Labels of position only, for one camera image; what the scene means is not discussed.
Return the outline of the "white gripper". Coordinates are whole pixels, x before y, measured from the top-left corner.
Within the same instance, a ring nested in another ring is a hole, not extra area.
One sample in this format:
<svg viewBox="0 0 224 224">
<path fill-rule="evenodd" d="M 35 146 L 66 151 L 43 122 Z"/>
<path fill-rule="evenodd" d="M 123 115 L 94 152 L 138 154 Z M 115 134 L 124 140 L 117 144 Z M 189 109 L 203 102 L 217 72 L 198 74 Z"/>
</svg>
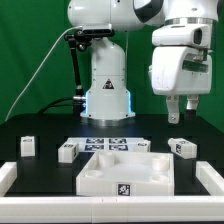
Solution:
<svg viewBox="0 0 224 224">
<path fill-rule="evenodd" d="M 200 94 L 208 94 L 212 59 L 208 54 L 211 28 L 205 24 L 166 25 L 153 32 L 155 46 L 149 69 L 156 95 L 165 95 L 168 122 L 179 122 L 179 97 L 188 95 L 185 118 L 196 117 Z"/>
</svg>

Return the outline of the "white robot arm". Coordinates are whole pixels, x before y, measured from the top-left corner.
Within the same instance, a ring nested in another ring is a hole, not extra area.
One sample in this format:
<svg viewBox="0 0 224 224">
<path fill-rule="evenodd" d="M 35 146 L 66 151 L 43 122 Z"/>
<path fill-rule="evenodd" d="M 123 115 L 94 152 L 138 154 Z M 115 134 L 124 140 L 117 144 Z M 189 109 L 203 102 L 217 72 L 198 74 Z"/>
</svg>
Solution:
<svg viewBox="0 0 224 224">
<path fill-rule="evenodd" d="M 98 125 L 131 119 L 125 86 L 125 53 L 109 38 L 117 31 L 154 26 L 149 77 L 153 92 L 166 97 L 168 121 L 180 119 L 179 98 L 187 98 L 185 117 L 196 115 L 199 97 L 211 89 L 214 24 L 224 0 L 70 0 L 68 19 L 77 29 L 81 51 L 93 49 L 92 84 L 81 117 Z"/>
</svg>

